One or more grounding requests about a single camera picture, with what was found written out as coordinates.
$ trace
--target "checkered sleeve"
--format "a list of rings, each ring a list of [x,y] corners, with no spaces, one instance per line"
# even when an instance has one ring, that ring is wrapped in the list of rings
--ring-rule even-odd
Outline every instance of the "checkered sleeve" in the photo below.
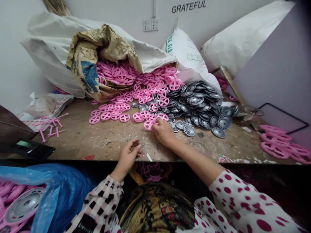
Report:
[[[73,218],[65,233],[108,232],[123,196],[122,186],[123,182],[116,182],[108,175],[87,195],[81,212]]]

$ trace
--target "wooden workbench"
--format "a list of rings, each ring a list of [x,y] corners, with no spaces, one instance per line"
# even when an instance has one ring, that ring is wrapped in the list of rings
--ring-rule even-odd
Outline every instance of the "wooden workbench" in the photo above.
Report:
[[[82,160],[86,156],[94,155],[94,160],[116,161],[121,148],[128,141],[140,138],[143,145],[143,154],[149,154],[153,161],[181,161],[169,149],[162,146],[152,132],[144,129],[143,123],[136,123],[132,115],[139,108],[131,108],[127,113],[131,116],[129,122],[119,120],[89,124],[91,111],[98,109],[101,104],[92,105],[92,100],[76,99],[66,107],[62,114],[68,112],[69,116],[61,119],[65,132],[59,138],[48,138],[46,145],[56,148],[48,158],[52,160]],[[176,133],[178,138],[191,145],[202,154],[214,161],[227,156],[236,163],[265,163],[265,164],[296,164],[292,159],[280,160],[266,154],[260,148],[260,139],[257,132],[247,132],[241,126],[233,124],[226,131],[227,137],[219,139],[211,131],[195,127],[194,137],[186,136],[183,131]],[[34,141],[41,142],[38,134]],[[11,155],[9,158],[21,158]],[[138,161],[149,161],[147,156],[141,156]]]

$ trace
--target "left hand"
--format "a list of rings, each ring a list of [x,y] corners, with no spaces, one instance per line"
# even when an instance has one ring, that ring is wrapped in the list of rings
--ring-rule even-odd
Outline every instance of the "left hand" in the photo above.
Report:
[[[141,145],[139,145],[140,139],[133,139],[120,151],[119,162],[110,174],[111,178],[117,182],[122,182],[127,173],[134,165],[135,159],[138,153],[141,153]]]

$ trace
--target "mobile phone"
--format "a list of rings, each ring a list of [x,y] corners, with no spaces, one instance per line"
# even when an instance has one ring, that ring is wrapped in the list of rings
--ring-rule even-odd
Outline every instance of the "mobile phone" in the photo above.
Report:
[[[55,151],[55,148],[31,140],[19,139],[7,148],[7,150],[8,152],[14,152],[34,160],[42,161],[48,158]]]

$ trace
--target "electrical outlet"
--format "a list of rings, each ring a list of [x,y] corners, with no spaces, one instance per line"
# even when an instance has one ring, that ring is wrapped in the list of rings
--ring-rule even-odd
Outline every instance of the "electrical outlet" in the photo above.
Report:
[[[151,19],[143,19],[143,31],[151,31]]]
[[[159,18],[152,18],[151,31],[158,31],[158,30],[159,30]]]

